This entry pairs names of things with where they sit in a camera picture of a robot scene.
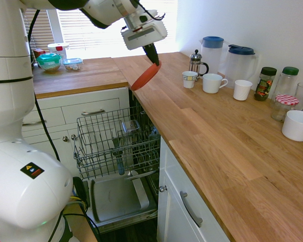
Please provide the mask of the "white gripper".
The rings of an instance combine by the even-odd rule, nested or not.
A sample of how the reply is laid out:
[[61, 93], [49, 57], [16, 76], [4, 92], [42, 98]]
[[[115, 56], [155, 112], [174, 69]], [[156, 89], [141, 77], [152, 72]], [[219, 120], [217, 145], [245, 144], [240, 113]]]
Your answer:
[[167, 29], [162, 21], [150, 21], [139, 27], [137, 31], [125, 30], [121, 34], [128, 50], [143, 47], [148, 59], [153, 64], [160, 64], [154, 43], [167, 37]]

